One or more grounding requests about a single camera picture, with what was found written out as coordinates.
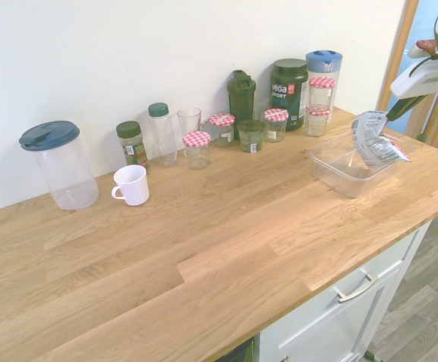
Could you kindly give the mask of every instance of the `blue lid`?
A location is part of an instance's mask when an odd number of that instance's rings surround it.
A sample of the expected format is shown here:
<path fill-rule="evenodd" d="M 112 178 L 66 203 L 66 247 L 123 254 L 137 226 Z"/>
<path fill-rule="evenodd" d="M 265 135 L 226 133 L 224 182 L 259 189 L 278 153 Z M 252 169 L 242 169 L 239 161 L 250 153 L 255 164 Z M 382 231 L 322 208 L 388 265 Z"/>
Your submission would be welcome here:
<path fill-rule="evenodd" d="M 308 71 L 334 73 L 341 68 L 342 54 L 337 51 L 312 51 L 306 54 Z"/>
<path fill-rule="evenodd" d="M 70 121 L 52 121 L 27 130 L 20 144 L 26 151 L 44 151 L 65 145 L 79 134 L 80 129 Z"/>

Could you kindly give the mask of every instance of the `food package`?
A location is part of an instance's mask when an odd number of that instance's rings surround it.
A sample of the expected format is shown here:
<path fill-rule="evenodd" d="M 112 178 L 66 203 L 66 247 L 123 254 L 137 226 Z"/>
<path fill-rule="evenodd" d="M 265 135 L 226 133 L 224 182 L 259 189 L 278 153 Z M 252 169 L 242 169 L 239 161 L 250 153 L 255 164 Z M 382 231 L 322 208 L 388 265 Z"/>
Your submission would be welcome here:
<path fill-rule="evenodd" d="M 369 168 L 381 167 L 398 161 L 411 160 L 382 132 L 387 124 L 386 112 L 369 111 L 358 115 L 351 125 L 354 148 Z"/>

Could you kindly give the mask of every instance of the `drawer handle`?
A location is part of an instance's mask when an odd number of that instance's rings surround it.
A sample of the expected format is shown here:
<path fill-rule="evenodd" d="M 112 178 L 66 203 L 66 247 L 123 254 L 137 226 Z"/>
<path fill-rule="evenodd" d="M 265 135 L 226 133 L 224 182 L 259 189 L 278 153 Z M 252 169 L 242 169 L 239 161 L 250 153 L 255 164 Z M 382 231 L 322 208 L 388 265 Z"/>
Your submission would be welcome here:
<path fill-rule="evenodd" d="M 341 291 L 338 291 L 339 304 L 344 303 L 344 302 L 348 302 L 348 301 L 356 298 L 357 296 L 360 296 L 364 292 L 366 292 L 369 288 L 371 288 L 373 285 L 375 285 L 375 283 L 378 281 L 379 277 L 378 276 L 373 277 L 369 274 L 366 274 L 366 279 L 368 279 L 369 283 L 366 284 L 364 287 L 360 288 L 359 290 L 355 291 L 354 293 L 350 294 L 349 296 L 345 296 Z"/>

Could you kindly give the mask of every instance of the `red checkered lid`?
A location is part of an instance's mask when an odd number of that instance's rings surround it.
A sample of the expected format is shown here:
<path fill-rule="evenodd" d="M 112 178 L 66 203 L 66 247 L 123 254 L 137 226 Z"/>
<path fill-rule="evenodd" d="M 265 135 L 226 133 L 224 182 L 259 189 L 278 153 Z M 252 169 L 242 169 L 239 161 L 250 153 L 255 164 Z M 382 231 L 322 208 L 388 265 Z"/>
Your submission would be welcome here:
<path fill-rule="evenodd" d="M 202 130 L 194 130 L 183 137 L 183 144 L 187 147 L 205 146 L 208 142 L 210 142 L 210 135 Z"/>
<path fill-rule="evenodd" d="M 316 88 L 332 88 L 336 85 L 336 81 L 327 77 L 314 77 L 309 79 L 309 85 Z"/>
<path fill-rule="evenodd" d="M 219 113 L 218 115 L 213 115 L 210 117 L 209 121 L 214 126 L 230 126 L 234 123 L 235 117 L 233 115 L 229 115 L 228 113 Z"/>
<path fill-rule="evenodd" d="M 323 105 L 316 105 L 311 107 L 306 107 L 306 112 L 309 115 L 328 115 L 331 113 L 331 109 Z"/>
<path fill-rule="evenodd" d="M 285 109 L 273 108 L 265 111 L 264 117 L 271 122 L 282 122 L 289 118 L 289 113 Z"/>

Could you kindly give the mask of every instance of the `floor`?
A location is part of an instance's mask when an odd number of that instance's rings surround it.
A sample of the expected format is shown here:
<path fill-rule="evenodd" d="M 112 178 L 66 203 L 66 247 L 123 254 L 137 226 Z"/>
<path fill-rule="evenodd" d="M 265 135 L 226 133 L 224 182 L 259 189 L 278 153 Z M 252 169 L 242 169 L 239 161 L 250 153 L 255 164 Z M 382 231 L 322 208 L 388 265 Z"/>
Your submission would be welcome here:
<path fill-rule="evenodd" d="M 421 242 L 369 350 L 384 362 L 438 362 L 438 218 Z"/>

